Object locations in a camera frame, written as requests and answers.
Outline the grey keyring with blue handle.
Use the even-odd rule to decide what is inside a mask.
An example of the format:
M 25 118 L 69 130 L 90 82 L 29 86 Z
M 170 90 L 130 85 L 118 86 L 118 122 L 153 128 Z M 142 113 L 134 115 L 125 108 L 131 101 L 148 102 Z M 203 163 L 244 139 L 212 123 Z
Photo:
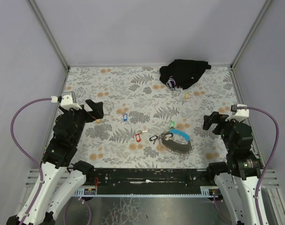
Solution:
M 180 143 L 179 141 L 173 140 L 173 136 L 180 136 L 183 140 L 185 140 L 185 143 Z M 193 149 L 190 136 L 187 133 L 175 128 L 172 128 L 165 133 L 161 133 L 158 136 L 158 140 L 168 150 L 179 155 L 187 155 Z

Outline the black key tag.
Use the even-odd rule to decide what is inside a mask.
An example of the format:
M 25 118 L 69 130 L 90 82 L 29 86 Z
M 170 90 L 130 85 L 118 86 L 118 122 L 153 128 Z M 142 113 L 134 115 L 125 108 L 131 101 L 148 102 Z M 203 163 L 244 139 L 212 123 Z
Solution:
M 151 137 L 149 138 L 149 141 L 154 142 L 154 141 L 156 141 L 157 139 L 158 139 L 158 136 L 157 136 L 157 135 L 154 135 L 154 136 L 151 136 Z

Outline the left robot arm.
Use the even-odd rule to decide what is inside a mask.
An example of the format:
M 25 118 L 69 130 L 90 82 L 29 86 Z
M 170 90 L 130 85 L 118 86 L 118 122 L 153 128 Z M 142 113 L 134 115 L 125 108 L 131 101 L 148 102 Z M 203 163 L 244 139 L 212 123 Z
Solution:
M 88 112 L 74 101 L 65 104 L 67 99 L 68 96 L 51 99 L 60 102 L 62 114 L 55 120 L 53 138 L 38 164 L 39 176 L 34 188 L 21 211 L 8 218 L 8 225 L 54 225 L 76 190 L 87 181 L 98 185 L 93 165 L 85 161 L 78 161 L 71 168 L 69 165 L 85 124 L 103 118 L 103 103 L 86 100 L 91 108 Z

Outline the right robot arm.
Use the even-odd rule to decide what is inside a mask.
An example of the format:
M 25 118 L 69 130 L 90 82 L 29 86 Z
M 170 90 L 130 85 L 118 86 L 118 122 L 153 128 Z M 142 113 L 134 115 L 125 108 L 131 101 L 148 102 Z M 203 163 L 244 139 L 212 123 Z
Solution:
M 249 111 L 238 110 L 232 116 L 212 112 L 204 116 L 203 129 L 215 124 L 213 134 L 225 144 L 225 162 L 210 163 L 207 173 L 219 188 L 233 225 L 267 225 L 261 182 L 266 172 L 252 152 L 253 132 L 244 123 Z

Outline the green key tag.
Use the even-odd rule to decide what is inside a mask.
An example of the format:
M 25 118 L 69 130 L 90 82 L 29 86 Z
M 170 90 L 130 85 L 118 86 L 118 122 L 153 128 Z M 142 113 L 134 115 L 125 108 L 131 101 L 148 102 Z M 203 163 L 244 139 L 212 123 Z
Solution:
M 175 122 L 171 121 L 169 124 L 169 129 L 173 129 L 175 127 Z

